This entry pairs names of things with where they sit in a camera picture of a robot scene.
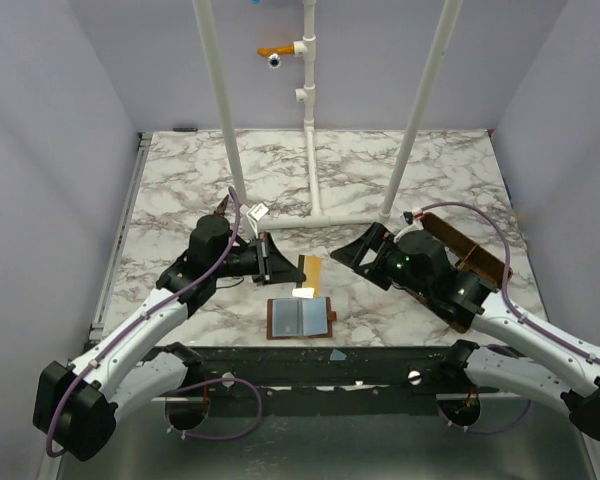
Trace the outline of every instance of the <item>white wall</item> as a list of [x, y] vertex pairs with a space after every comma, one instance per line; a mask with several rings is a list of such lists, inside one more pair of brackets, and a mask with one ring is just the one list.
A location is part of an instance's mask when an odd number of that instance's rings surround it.
[[136, 147], [66, 0], [0, 0], [0, 479], [36, 475], [38, 375], [86, 338]]
[[600, 0], [569, 1], [494, 145], [549, 318], [600, 344]]
[[[218, 128], [191, 0], [69, 0], [138, 130]], [[316, 126], [403, 129], [443, 0], [318, 0]], [[426, 128], [500, 119], [566, 0], [465, 0]], [[239, 127], [302, 126], [299, 59], [258, 46], [302, 35], [301, 0], [213, 0]]]

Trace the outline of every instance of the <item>marble tabletop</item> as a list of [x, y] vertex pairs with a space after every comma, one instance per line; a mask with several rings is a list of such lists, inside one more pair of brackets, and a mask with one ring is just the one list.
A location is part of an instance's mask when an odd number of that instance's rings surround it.
[[[327, 215], [373, 213], [385, 188], [402, 132], [318, 131], [315, 135], [321, 200]], [[304, 135], [301, 131], [240, 131], [238, 146], [249, 203], [264, 202], [271, 218], [309, 214]], [[222, 135], [161, 132], [153, 135], [128, 227], [104, 335], [144, 300], [159, 274], [186, 248], [198, 218], [215, 206], [231, 184]], [[491, 142], [485, 131], [426, 131], [418, 135], [388, 225], [403, 224], [403, 210], [441, 200], [464, 201], [486, 211], [505, 231], [515, 275], [509, 293], [545, 319]], [[458, 208], [439, 216], [503, 258], [500, 240], [485, 222]], [[406, 293], [385, 292], [328, 256], [366, 226], [276, 230], [273, 238], [288, 258], [323, 259], [321, 295], [338, 314], [333, 338], [271, 341], [266, 338], [267, 299], [291, 296], [293, 285], [243, 284], [219, 290], [191, 319], [160, 344], [208, 346], [444, 346], [464, 338], [493, 341], [478, 332], [460, 335]], [[222, 279], [219, 286], [234, 280]]]

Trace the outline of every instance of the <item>white pipe frame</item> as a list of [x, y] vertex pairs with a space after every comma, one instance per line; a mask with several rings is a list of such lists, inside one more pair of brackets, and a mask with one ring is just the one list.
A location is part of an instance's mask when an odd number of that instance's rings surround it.
[[[391, 216], [391, 208], [395, 201], [404, 170], [411, 156], [411, 150], [416, 139], [422, 118], [426, 110], [427, 102], [435, 81], [440, 72], [442, 60], [451, 41], [451, 35], [455, 27], [463, 0], [445, 0], [436, 33], [429, 49], [429, 56], [425, 64], [418, 92], [416, 94], [411, 115], [402, 138], [402, 143], [396, 157], [396, 163], [391, 174], [391, 179], [385, 192], [382, 206], [376, 214], [355, 214], [329, 216], [323, 215], [320, 205], [320, 187], [318, 183], [315, 138], [314, 138], [314, 115], [315, 105], [315, 59], [316, 59], [316, 36], [315, 36], [315, 4], [316, 0], [303, 0], [304, 3], [304, 34], [301, 41], [293, 42], [296, 56], [304, 57], [304, 85], [295, 90], [296, 100], [304, 103], [304, 132], [307, 145], [307, 162], [309, 174], [309, 190], [311, 193], [311, 216], [306, 218], [282, 218], [274, 220], [262, 220], [259, 226], [262, 229], [280, 228], [321, 228], [333, 225], [354, 225], [380, 221], [386, 223]], [[238, 144], [229, 107], [229, 98], [224, 81], [224, 72], [220, 58], [220, 46], [216, 31], [213, 11], [210, 0], [193, 0], [196, 13], [198, 30], [202, 39], [209, 75], [213, 83], [216, 102], [220, 112], [222, 133], [224, 136], [229, 166], [233, 176], [233, 183], [241, 199], [246, 200], [246, 189], [242, 175], [242, 166], [238, 153]]]

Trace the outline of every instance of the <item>pipe fitting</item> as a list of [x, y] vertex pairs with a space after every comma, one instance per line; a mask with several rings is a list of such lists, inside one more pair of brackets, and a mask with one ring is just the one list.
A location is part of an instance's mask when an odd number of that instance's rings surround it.
[[296, 102], [304, 102], [305, 105], [313, 106], [316, 103], [316, 86], [296, 88]]
[[305, 43], [303, 41], [299, 41], [299, 42], [293, 42], [293, 54], [296, 57], [302, 57], [303, 55], [305, 55], [307, 53], [308, 49], [307, 46], [305, 45]]

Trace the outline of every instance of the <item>purple cable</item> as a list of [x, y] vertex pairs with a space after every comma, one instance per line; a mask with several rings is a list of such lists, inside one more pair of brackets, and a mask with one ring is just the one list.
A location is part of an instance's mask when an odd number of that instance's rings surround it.
[[447, 421], [447, 423], [449, 424], [450, 427], [456, 428], [458, 430], [462, 430], [464, 433], [471, 433], [473, 435], [498, 435], [500, 433], [505, 433], [510, 430], [513, 430], [514, 428], [519, 427], [520, 424], [522, 424], [527, 418], [529, 418], [532, 411], [533, 411], [533, 402], [529, 401], [529, 403], [527, 403], [527, 408], [525, 408], [524, 412], [522, 412], [522, 415], [520, 415], [520, 417], [517, 420], [511, 422], [509, 425], [506, 425], [506, 426], [500, 427], [500, 428], [496, 428], [495, 430], [470, 430], [470, 429], [465, 430], [464, 427], [457, 425], [457, 424], [453, 423], [451, 420], [449, 420], [449, 418], [444, 414], [442, 409], [440, 407], [438, 407], [438, 412], [440, 413], [440, 416]]
[[260, 395], [260, 392], [258, 391], [258, 389], [252, 383], [250, 383], [246, 380], [243, 380], [242, 378], [213, 378], [211, 380], [205, 380], [204, 382], [196, 383], [195, 385], [189, 385], [187, 387], [182, 387], [177, 390], [173, 390], [172, 392], [169, 392], [169, 395], [175, 394], [175, 393], [184, 393], [184, 392], [188, 392], [190, 390], [195, 390], [197, 388], [206, 387], [208, 385], [215, 385], [217, 383], [229, 383], [229, 382], [236, 382], [236, 383], [240, 383], [241, 385], [244, 385], [246, 387], [249, 387], [255, 394], [256, 401], [258, 402], [258, 411], [256, 413], [256, 418], [251, 425], [249, 425], [247, 428], [245, 428], [241, 432], [232, 433], [231, 435], [217, 435], [216, 436], [216, 435], [204, 435], [202, 433], [192, 433], [192, 432], [187, 432], [187, 431], [183, 431], [183, 430], [178, 430], [177, 428], [173, 427], [173, 425], [171, 424], [171, 419], [169, 418], [169, 411], [167, 410], [167, 411], [165, 411], [165, 418], [167, 419], [167, 422], [169, 423], [169, 428], [173, 429], [174, 431], [176, 431], [180, 434], [184, 434], [185, 437], [198, 438], [200, 440], [211, 440], [211, 441], [215, 441], [215, 442], [237, 440], [237, 439], [242, 438], [242, 437], [250, 434], [251, 432], [253, 432], [256, 429], [256, 427], [258, 425], [260, 425], [260, 421], [262, 420], [262, 396]]
[[[220, 265], [222, 265], [222, 262], [224, 262], [225, 258], [227, 258], [227, 255], [229, 255], [229, 252], [231, 251], [231, 247], [233, 247], [233, 244], [236, 241], [236, 237], [238, 236], [238, 229], [240, 228], [240, 199], [238, 198], [238, 194], [236, 193], [233, 187], [229, 187], [229, 195], [231, 196], [231, 200], [233, 201], [233, 208], [236, 218], [233, 224], [233, 232], [231, 232], [229, 242], [224, 251], [222, 252], [222, 255], [220, 255], [218, 260], [216, 260], [216, 263], [214, 263], [209, 268], [209, 270], [207, 270], [189, 285], [181, 288], [176, 293], [165, 298], [161, 302], [156, 303], [153, 307], [149, 308], [143, 315], [140, 315], [133, 322], [127, 325], [127, 327], [125, 327], [111, 342], [109, 342], [109, 344], [106, 347], [102, 349], [102, 351], [98, 355], [96, 355], [96, 357], [94, 358], [94, 361], [96, 363], [99, 363], [104, 357], [106, 357], [109, 354], [109, 352], [111, 352], [111, 350], [113, 350], [116, 347], [116, 345], [118, 345], [118, 343], [120, 343], [123, 338], [129, 335], [129, 333], [132, 330], [134, 330], [140, 323], [148, 321], [151, 318], [151, 315], [156, 313], [162, 307], [179, 298], [180, 296], [182, 296], [182, 294], [188, 292], [192, 288], [198, 286], [201, 282], [209, 278], [213, 274], [213, 272], [215, 272], [220, 267]], [[49, 422], [49, 429], [47, 431], [47, 441], [45, 444], [47, 455], [51, 458], [56, 458], [61, 455], [64, 455], [66, 451], [65, 449], [59, 450], [57, 452], [53, 450], [53, 437], [56, 433], [56, 428], [58, 428], [58, 423], [60, 422], [60, 416], [62, 414], [62, 411], [64, 410], [64, 407], [66, 406], [67, 402], [69, 401], [71, 394], [80, 384], [80, 382], [84, 380], [84, 378], [89, 373], [91, 373], [92, 370], [93, 367], [91, 365], [87, 365], [85, 369], [82, 372], [80, 372], [80, 374], [73, 380], [73, 382], [71, 382], [67, 390], [64, 392], [64, 394], [60, 398], [60, 401], [58, 402], [58, 405], [56, 406], [55, 411], [53, 412], [51, 422]]]
[[[502, 272], [502, 289], [501, 289], [501, 291], [502, 291], [502, 299], [504, 300], [504, 303], [507, 305], [507, 307], [509, 308], [509, 310], [511, 310], [511, 312], [517, 318], [522, 319], [522, 321], [524, 323], [526, 323], [527, 325], [529, 325], [536, 332], [538, 332], [541, 335], [545, 336], [549, 340], [552, 340], [553, 342], [555, 342], [558, 345], [560, 345], [561, 347], [569, 350], [570, 352], [573, 352], [576, 355], [579, 355], [579, 356], [581, 356], [583, 358], [587, 358], [588, 359], [589, 356], [590, 356], [589, 352], [587, 352], [585, 350], [582, 350], [581, 348], [578, 348], [575, 345], [572, 345], [568, 341], [560, 338], [558, 335], [554, 334], [553, 332], [550, 332], [549, 330], [547, 330], [543, 326], [537, 324], [533, 320], [529, 320], [526, 317], [523, 318], [522, 312], [520, 312], [516, 308], [516, 306], [513, 304], [513, 302], [509, 298], [509, 294], [507, 293], [507, 282], [509, 281], [509, 270], [510, 270], [510, 266], [511, 266], [511, 249], [509, 248], [509, 242], [507, 241], [507, 237], [505, 236], [504, 232], [502, 230], [500, 230], [500, 227], [498, 227], [498, 225], [496, 225], [496, 222], [494, 222], [486, 213], [484, 213], [479, 208], [476, 208], [473, 205], [469, 205], [468, 203], [464, 203], [464, 202], [438, 202], [438, 203], [432, 203], [431, 205], [427, 205], [426, 207], [423, 207], [422, 211], [425, 212], [427, 210], [432, 210], [432, 209], [438, 208], [438, 207], [463, 207], [463, 208], [468, 208], [469, 210], [473, 210], [474, 212], [476, 212], [478, 215], [480, 215], [482, 218], [484, 218], [487, 222], [489, 222], [489, 224], [491, 224], [491, 226], [495, 229], [496, 233], [500, 237], [500, 240], [502, 240], [502, 244], [504, 245], [504, 271]], [[593, 363], [595, 363], [597, 365], [600, 365], [600, 358], [597, 358], [597, 357], [593, 358]]]

